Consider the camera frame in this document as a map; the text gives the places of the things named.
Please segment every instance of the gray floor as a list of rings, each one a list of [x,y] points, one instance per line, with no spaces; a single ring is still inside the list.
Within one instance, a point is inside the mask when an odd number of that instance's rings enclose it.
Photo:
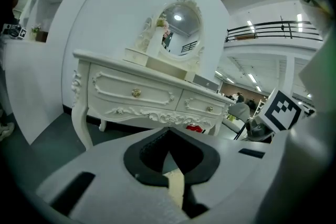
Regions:
[[[5,122],[15,122],[11,114]],[[100,132],[96,125],[88,123],[93,144],[130,135],[116,130]],[[62,114],[32,143],[27,143],[19,127],[0,143],[0,152],[11,170],[14,179],[21,186],[34,191],[52,172],[62,167],[85,151],[79,141],[71,116]]]

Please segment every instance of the white vanity table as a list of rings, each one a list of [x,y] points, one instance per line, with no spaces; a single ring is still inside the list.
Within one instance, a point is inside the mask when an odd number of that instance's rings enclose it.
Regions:
[[[174,10],[186,22],[178,24],[167,16],[173,34],[163,38],[163,33],[170,31],[157,22],[161,20],[162,23],[164,12],[171,12],[173,16]],[[125,50],[125,60],[75,50],[73,55],[79,63],[72,82],[75,100],[71,116],[75,131],[87,150],[93,146],[86,126],[89,108],[101,119],[101,131],[105,130],[106,121],[149,118],[166,126],[199,125],[210,130],[210,135],[218,134],[222,119],[234,102],[208,89],[214,83],[197,75],[203,31],[196,3],[178,0],[146,22],[134,48]],[[182,56],[168,53],[169,46],[163,43],[175,38],[183,40],[184,45],[189,37],[197,39],[196,46]]]

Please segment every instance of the railing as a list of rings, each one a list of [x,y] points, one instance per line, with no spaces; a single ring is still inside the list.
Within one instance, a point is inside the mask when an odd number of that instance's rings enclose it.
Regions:
[[[194,42],[191,42],[191,43],[189,43],[187,45],[184,45],[182,47],[181,53],[184,53],[186,51],[192,50],[193,48],[195,48],[196,43],[197,43],[197,41],[194,41]]]
[[[291,38],[291,39],[305,38],[305,39],[323,41],[322,38],[320,37],[320,34],[316,30],[316,28],[306,27],[304,25],[311,25],[311,23],[310,22],[298,22],[295,20],[286,20],[286,21],[268,22],[268,23],[254,24],[254,25],[248,25],[248,26],[241,26],[238,28],[228,29],[225,42],[230,42],[233,40],[237,41],[237,40],[245,40],[245,39],[255,39],[255,38],[260,38],[260,37],[284,37],[284,38]]]

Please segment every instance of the gold drawer knob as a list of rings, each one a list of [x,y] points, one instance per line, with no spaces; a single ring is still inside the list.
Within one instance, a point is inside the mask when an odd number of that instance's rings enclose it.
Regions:
[[[132,95],[133,95],[135,98],[139,97],[140,94],[141,94],[140,89],[133,89],[133,90],[132,90]]]

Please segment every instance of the ceiling light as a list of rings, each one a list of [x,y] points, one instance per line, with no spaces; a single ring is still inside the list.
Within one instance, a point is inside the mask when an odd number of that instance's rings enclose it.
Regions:
[[[302,14],[297,15],[298,22],[302,21]],[[302,24],[298,24],[299,32],[302,32]]]
[[[250,20],[248,20],[248,21],[247,21],[247,24],[248,24],[248,25],[252,25],[252,23],[251,23],[251,21],[250,21]]]
[[[253,81],[253,83],[257,83],[256,79],[253,77],[252,74],[248,74],[248,76],[250,77],[251,81]]]
[[[226,79],[227,79],[229,82],[235,84],[231,79],[229,79],[229,78],[226,78]]]

